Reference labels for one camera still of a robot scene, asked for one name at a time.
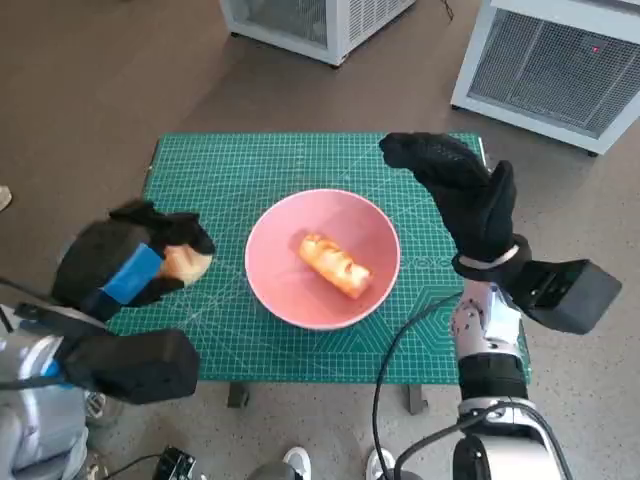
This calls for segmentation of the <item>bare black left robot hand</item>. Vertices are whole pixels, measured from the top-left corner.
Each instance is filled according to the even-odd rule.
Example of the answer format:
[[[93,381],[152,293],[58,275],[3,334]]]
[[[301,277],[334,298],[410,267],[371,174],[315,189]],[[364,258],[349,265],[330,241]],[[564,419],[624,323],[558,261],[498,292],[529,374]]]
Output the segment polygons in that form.
[[[52,297],[103,323],[198,281],[215,245],[195,212],[163,213],[134,199],[84,228],[57,268]]]

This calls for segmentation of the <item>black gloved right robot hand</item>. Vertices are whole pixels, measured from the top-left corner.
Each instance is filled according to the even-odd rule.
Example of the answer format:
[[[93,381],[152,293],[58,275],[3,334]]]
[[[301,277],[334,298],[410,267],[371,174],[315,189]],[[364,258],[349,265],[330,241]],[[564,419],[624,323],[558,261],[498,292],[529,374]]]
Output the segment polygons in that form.
[[[460,254],[489,263],[514,245],[510,162],[488,170],[460,141],[427,132],[389,133],[379,147],[387,166],[410,171],[430,193]]]

